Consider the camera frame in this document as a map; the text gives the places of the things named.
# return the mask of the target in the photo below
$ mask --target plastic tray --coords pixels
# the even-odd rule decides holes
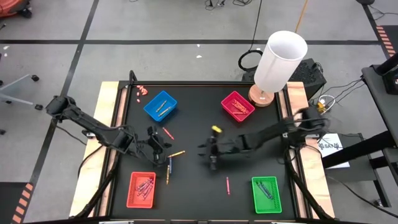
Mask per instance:
[[[264,184],[267,190],[271,193],[273,197],[272,199],[267,198],[267,196],[257,186],[256,181],[260,181]],[[276,177],[253,177],[251,179],[251,185],[253,187],[254,208],[256,209],[257,214],[282,212]]]
[[[137,186],[140,186],[148,178],[154,180],[154,186],[149,192],[149,195],[144,198],[142,195],[137,196],[138,191]],[[127,208],[152,208],[154,204],[154,192],[155,192],[155,178],[156,174],[154,172],[132,172],[130,178],[129,193],[127,195]]]
[[[232,105],[232,102],[236,100],[242,104],[247,110],[247,114],[234,114],[234,112],[241,112],[239,109],[237,109],[234,105]],[[254,111],[254,106],[250,104],[243,96],[241,96],[237,91],[233,91],[231,94],[229,94],[223,101],[221,102],[221,105],[223,105],[223,108],[233,117],[235,118],[236,121],[242,122],[245,120],[253,111]]]
[[[163,105],[162,109],[159,112],[156,110],[162,105],[162,103],[167,100],[166,104]],[[169,106],[169,109],[162,116],[159,116],[164,110],[166,110]],[[148,113],[155,121],[162,121],[174,108],[177,106],[177,100],[172,98],[166,91],[161,91],[158,95],[155,96],[147,105],[144,107],[144,111]]]

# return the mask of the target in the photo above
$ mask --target concrete floor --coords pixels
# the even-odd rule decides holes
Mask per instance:
[[[80,40],[94,0],[35,0],[33,18],[4,19],[2,40]],[[226,2],[222,9],[206,11],[204,1],[99,0],[88,40],[251,40],[260,1],[238,7]],[[304,0],[263,0],[256,39],[267,39],[277,30],[294,30]],[[396,9],[395,0],[376,0],[384,12]],[[398,25],[398,16],[386,15],[378,25]],[[360,4],[347,0],[310,0],[298,33],[307,40],[377,40]],[[0,45],[0,78],[9,83],[25,74],[36,74],[37,83],[26,83],[15,96],[46,105],[61,92],[79,41],[73,44]],[[102,81],[127,80],[133,69],[139,80],[240,80],[239,56],[248,44],[84,45],[68,94],[88,114],[93,114]],[[361,69],[386,58],[380,45],[310,45],[306,58],[325,70],[328,86],[357,80]],[[247,66],[259,58],[248,57]],[[337,95],[341,90],[331,91]],[[331,111],[331,129],[371,137],[386,129],[366,87]],[[0,181],[28,182],[49,128],[50,117],[25,105],[0,104]],[[61,124],[80,136],[80,128]],[[56,130],[25,222],[68,217],[76,186],[76,173],[84,146]],[[398,208],[397,186],[389,170],[379,173],[393,205]],[[377,198],[372,182],[349,183],[369,200]],[[393,223],[395,220],[362,203],[344,187],[329,183],[336,216],[342,220]]]

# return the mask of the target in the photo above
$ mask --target red tray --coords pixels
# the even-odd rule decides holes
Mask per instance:
[[[154,204],[155,178],[156,174],[154,172],[131,173],[129,193],[127,195],[127,208],[152,208]],[[153,180],[153,187],[150,190],[149,195],[144,200],[143,194],[137,196],[137,187],[148,179]]]
[[[234,114],[234,112],[241,112],[239,109],[237,109],[234,105],[232,105],[232,102],[236,100],[239,103],[242,104],[247,110],[247,114]],[[221,102],[221,105],[223,105],[223,108],[233,117],[235,118],[236,121],[242,122],[245,120],[253,111],[254,111],[254,106],[250,104],[243,96],[241,96],[237,91],[233,91],[231,94],[229,94],[223,101]]]

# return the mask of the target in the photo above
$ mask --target white paper sign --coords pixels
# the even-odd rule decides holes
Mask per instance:
[[[338,137],[338,134],[335,133],[324,135],[324,137],[321,138],[321,140],[318,142],[318,147],[322,153],[322,157],[329,156],[330,154],[333,154],[343,149],[343,146],[341,145],[340,142],[340,138]],[[348,162],[344,162],[342,164],[329,167],[328,169],[345,168],[345,167],[349,167]]]

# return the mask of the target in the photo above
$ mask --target lamp base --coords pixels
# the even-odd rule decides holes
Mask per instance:
[[[275,94],[269,92],[262,92],[257,85],[253,85],[249,90],[249,99],[255,103],[256,106],[265,107],[272,103]]]

